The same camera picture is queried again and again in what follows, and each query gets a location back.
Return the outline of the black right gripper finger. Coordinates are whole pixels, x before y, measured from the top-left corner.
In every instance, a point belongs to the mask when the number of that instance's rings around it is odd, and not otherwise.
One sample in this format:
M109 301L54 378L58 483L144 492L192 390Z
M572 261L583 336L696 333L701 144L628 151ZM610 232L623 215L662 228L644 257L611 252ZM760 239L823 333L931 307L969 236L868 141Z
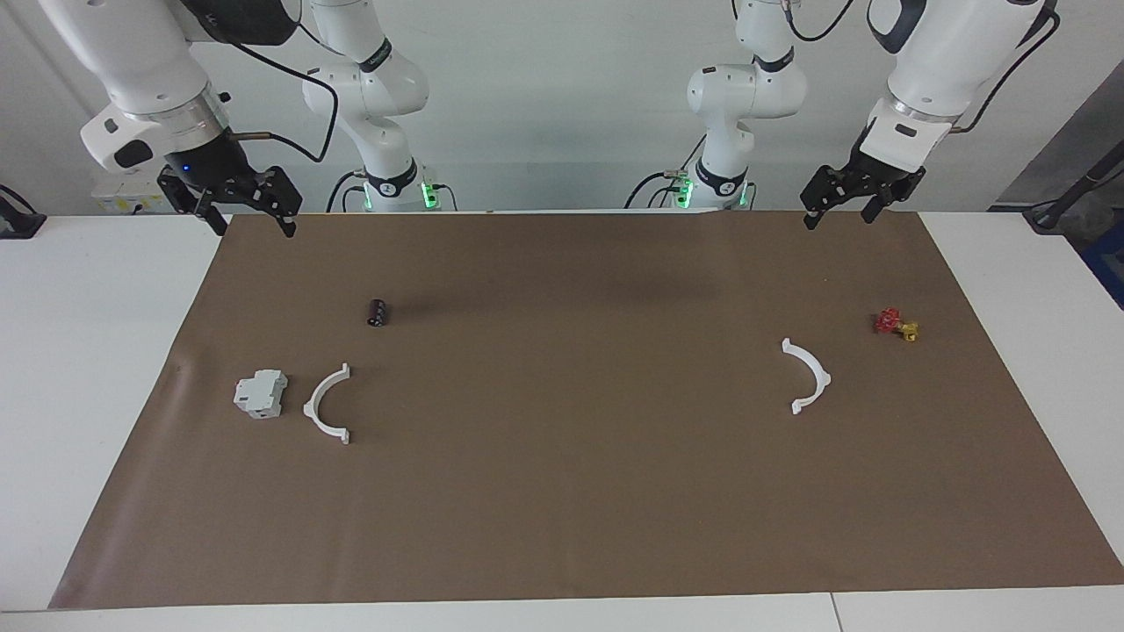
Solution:
M214 195L209 190L197 195L174 171L161 171L158 187L174 213L194 216L205 222L214 231L214 235L225 235L228 223L214 207Z
M302 204L303 197L284 169L270 168L257 173L253 208L259 213L268 213L284 233L285 240L292 240L296 235L296 218Z

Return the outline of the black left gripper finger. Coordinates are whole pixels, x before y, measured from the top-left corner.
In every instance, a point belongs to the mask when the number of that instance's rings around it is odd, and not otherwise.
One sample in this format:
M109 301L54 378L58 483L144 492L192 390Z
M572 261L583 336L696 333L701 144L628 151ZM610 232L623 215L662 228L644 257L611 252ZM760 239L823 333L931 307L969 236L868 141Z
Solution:
M872 224L879 213L889 208L892 204L900 204L910 197L914 190L914 181L899 180L896 183L880 184L876 188L874 196L864 205L862 219L865 224Z
M839 205L846 204L850 199L847 170L822 165L800 192L804 227L808 231L815 231L826 213Z

